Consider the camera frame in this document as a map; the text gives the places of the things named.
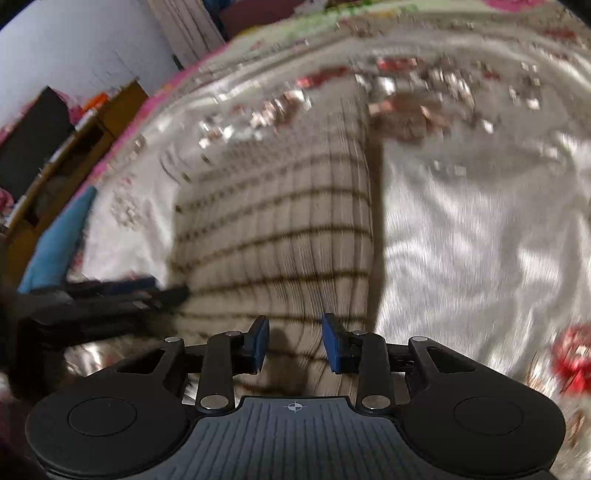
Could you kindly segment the beige striped knit sweater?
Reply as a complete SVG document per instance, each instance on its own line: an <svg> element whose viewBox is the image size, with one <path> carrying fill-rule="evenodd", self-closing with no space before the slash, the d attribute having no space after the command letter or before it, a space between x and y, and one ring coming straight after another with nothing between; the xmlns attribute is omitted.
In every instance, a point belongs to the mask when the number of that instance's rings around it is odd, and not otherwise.
<svg viewBox="0 0 591 480"><path fill-rule="evenodd" d="M374 239L367 94L352 78L307 91L308 106L260 141L225 148L180 192L168 265L190 297L173 318L192 344L270 321L263 371L242 394L352 396L329 368L322 316L368 315Z"/></svg>

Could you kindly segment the blue knit garment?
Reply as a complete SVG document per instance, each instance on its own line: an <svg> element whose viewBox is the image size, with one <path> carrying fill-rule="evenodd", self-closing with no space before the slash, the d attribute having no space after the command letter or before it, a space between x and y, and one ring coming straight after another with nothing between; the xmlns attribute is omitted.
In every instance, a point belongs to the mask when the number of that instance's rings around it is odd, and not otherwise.
<svg viewBox="0 0 591 480"><path fill-rule="evenodd" d="M94 186L85 188L42 234L19 284L19 293L58 286L64 281L96 193Z"/></svg>

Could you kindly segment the wooden side cabinet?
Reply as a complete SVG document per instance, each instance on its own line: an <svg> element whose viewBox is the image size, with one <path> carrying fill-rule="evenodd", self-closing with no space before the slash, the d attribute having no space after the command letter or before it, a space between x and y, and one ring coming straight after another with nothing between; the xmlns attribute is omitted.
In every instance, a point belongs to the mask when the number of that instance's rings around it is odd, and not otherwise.
<svg viewBox="0 0 591 480"><path fill-rule="evenodd" d="M131 124L147 94L137 81L91 113L58 148L1 228L7 283L18 286L41 235Z"/></svg>

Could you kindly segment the dark wooden furniture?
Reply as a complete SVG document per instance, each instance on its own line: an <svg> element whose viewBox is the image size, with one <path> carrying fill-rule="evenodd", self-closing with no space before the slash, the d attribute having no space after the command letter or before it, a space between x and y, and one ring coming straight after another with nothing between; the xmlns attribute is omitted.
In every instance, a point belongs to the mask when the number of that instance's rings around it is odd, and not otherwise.
<svg viewBox="0 0 591 480"><path fill-rule="evenodd" d="M66 102L45 87L1 143L1 188L19 200L73 131Z"/></svg>

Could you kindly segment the silver floral satin bedspread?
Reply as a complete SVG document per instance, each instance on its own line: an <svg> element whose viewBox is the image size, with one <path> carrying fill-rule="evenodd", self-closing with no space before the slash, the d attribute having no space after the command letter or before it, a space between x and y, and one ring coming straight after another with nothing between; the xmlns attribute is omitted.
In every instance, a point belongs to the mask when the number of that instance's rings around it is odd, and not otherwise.
<svg viewBox="0 0 591 480"><path fill-rule="evenodd" d="M225 148L260 141L352 78L366 91L374 254L365 327L435 340L555 401L561 479L590 475L590 31L566 8L524 17L412 12L291 47L226 50L122 143L73 280L168 265L181 191Z"/></svg>

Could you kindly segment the maroon headboard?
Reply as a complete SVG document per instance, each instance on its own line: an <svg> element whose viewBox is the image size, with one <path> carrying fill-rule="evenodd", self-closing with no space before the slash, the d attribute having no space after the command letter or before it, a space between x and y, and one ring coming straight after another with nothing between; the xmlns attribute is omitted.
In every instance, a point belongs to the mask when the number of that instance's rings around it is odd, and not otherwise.
<svg viewBox="0 0 591 480"><path fill-rule="evenodd" d="M252 27L287 19L304 0L242 0L232 3L219 14L229 38Z"/></svg>

